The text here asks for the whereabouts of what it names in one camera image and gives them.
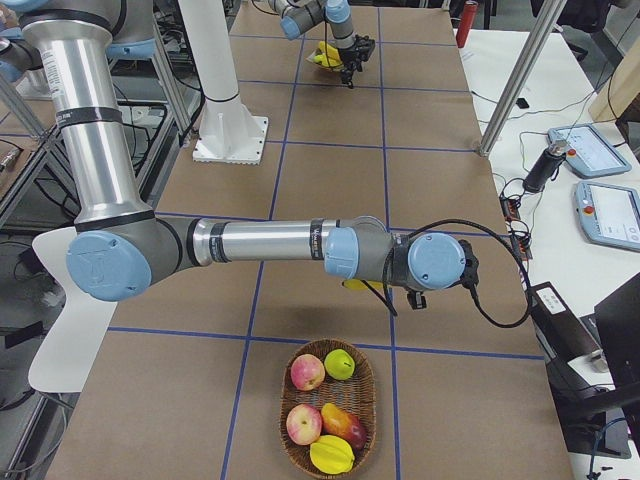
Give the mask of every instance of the basket of fruit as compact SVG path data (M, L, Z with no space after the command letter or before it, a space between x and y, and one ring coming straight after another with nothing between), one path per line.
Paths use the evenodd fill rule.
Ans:
M367 358L340 340L301 347L284 374L280 438L291 461L315 478L358 469L376 438L376 390Z

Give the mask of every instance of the black cylinder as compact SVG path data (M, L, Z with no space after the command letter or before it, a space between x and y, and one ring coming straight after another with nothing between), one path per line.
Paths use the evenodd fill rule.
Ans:
M544 189L544 184L556 172L565 158L566 156L562 149L558 149L554 145L546 148L529 172L529 175L527 175L527 178L524 179L523 186L525 191L531 193L541 192Z

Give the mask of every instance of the tablet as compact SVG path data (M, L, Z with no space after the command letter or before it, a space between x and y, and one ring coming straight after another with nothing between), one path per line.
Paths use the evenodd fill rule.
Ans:
M580 225L600 245L640 251L640 197L632 188L582 181L576 188Z
M552 143L567 141L567 163L579 177L604 177L631 170L629 162L591 124L552 128L548 136Z

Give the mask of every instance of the red apple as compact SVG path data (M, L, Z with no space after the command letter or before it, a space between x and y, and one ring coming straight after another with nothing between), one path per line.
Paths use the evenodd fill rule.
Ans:
M324 381L324 365L315 355L305 353L291 364L291 381L298 390L307 392Z
M287 415L287 433L298 445L311 445L322 432L322 416L311 405L301 403Z

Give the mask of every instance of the blue joint cap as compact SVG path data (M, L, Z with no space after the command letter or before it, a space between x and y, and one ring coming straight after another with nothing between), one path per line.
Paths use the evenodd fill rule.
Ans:
M151 268L138 248L105 231L83 232L69 246L67 268L83 292L117 302L151 285Z
M10 63L0 61L0 75L2 75L2 78L4 78L7 82L17 82L20 77L22 77L22 73L23 72L18 70Z
M282 31L284 32L285 36L289 40L295 40L301 35L300 27L291 17L284 17L282 20L280 20L280 26L282 27Z
M351 16L351 7L347 0L327 0L324 11L331 23L344 23Z
M2 3L16 12L30 12L42 7L49 0L2 0Z
M7 28L6 30L2 30L2 34L0 36L6 38L7 40L23 40L22 29L20 27L12 27Z
M107 58L111 60L148 60L156 51L153 38L140 42L112 43L107 47Z
M450 287L460 280L466 258L458 241L444 233L427 233L409 247L409 271L428 290Z
M360 249L358 236L353 228L334 228L327 237L324 254L324 271L329 275L353 278L358 270Z

